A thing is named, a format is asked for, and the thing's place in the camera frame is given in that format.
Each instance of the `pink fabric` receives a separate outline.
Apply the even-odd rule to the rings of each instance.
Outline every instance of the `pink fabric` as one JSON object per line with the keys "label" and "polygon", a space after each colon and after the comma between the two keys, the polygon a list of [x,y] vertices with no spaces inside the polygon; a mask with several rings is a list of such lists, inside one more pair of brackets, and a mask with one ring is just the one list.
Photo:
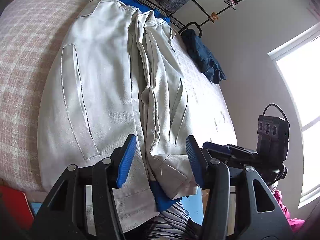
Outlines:
{"label": "pink fabric", "polygon": [[290,212],[288,211],[287,207],[282,204],[281,191],[276,189],[275,193],[274,193],[274,196],[275,196],[275,199],[277,200],[277,202],[279,203],[279,206],[281,207],[282,212],[285,215],[285,218],[289,222],[289,225],[290,225],[292,231],[293,232],[298,231],[302,227],[302,225],[304,224],[305,221],[302,220],[302,219],[298,219],[298,218],[290,219]]}

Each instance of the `window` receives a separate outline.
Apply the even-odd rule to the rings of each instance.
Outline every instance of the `window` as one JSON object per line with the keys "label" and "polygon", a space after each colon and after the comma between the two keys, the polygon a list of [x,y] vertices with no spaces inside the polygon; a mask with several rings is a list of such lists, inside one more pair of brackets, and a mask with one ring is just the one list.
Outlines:
{"label": "window", "polygon": [[300,205],[320,196],[320,24],[269,53],[295,104],[303,141]]}

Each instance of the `blue lining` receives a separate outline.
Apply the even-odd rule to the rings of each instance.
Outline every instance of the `blue lining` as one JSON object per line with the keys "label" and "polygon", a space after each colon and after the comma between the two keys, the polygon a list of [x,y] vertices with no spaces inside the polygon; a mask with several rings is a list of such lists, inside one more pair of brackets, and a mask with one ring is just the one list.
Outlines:
{"label": "blue lining", "polygon": [[198,70],[214,84],[226,80],[222,68],[211,51],[202,43],[194,29],[188,29],[181,33],[183,43],[187,47],[189,56],[196,63]]}
{"label": "blue lining", "polygon": [[141,4],[138,0],[120,0],[120,1],[123,2],[125,5],[131,5],[131,6],[134,6],[136,8],[139,8],[139,10],[142,13],[145,13],[145,12],[148,12],[150,10],[153,10],[154,15],[155,15],[156,18],[164,19],[167,23],[170,22],[170,18],[169,17],[164,16],[157,9],[151,9],[148,6]]}
{"label": "blue lining", "polygon": [[192,219],[193,222],[196,222],[199,225],[202,225],[203,222],[203,206],[202,206],[202,194],[201,189],[198,187],[197,194],[191,195],[188,198],[183,197],[180,200],[185,211],[188,211],[188,216]]}
{"label": "blue lining", "polygon": [[150,188],[153,193],[153,196],[155,197],[158,212],[166,211],[174,203],[182,199],[182,198],[176,198],[174,200],[171,200],[170,198],[168,198],[167,195],[164,193],[163,189],[161,188],[159,182],[156,180],[149,181],[149,184],[150,184]]}

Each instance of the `metal screw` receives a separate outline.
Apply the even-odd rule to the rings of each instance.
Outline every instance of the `metal screw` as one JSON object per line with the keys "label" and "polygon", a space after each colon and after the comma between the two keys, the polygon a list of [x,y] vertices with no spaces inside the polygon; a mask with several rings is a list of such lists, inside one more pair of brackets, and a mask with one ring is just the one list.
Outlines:
{"label": "metal screw", "polygon": [[74,164],[70,164],[68,166],[68,171],[74,171],[76,169],[76,166]]}
{"label": "metal screw", "polygon": [[218,165],[220,163],[220,161],[218,159],[213,158],[210,160],[210,163],[213,165]]}
{"label": "metal screw", "polygon": [[111,161],[111,159],[110,158],[104,158],[103,160],[102,160],[102,163],[103,164],[110,164],[112,161]]}
{"label": "metal screw", "polygon": [[252,166],[249,166],[249,165],[245,167],[245,170],[247,172],[254,172],[254,168]]}

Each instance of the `black clamp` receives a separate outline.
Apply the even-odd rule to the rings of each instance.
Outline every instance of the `black clamp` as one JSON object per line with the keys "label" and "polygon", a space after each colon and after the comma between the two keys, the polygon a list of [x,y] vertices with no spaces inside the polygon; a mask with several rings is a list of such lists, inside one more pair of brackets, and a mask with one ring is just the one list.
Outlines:
{"label": "black clamp", "polygon": [[183,30],[187,30],[190,25],[195,25],[195,26],[198,28],[198,30],[199,30],[199,35],[198,35],[198,37],[201,38],[201,36],[202,36],[202,29],[201,29],[201,26],[198,25],[196,22],[190,22],[190,23],[188,23],[187,25],[184,25],[184,27],[183,27],[180,31],[178,31],[178,33],[182,33]]}
{"label": "black clamp", "polygon": [[[126,181],[136,151],[130,134],[122,147],[94,166],[69,165],[39,209],[29,234],[32,239],[125,240],[113,197],[113,188]],[[92,204],[97,236],[87,233],[85,188],[92,185]]]}
{"label": "black clamp", "polygon": [[[193,136],[186,151],[196,183],[210,189],[202,223],[201,240],[289,240],[293,232],[276,199],[253,166],[242,169],[215,158],[214,151],[201,149]],[[236,187],[234,233],[227,236],[230,186]]]}

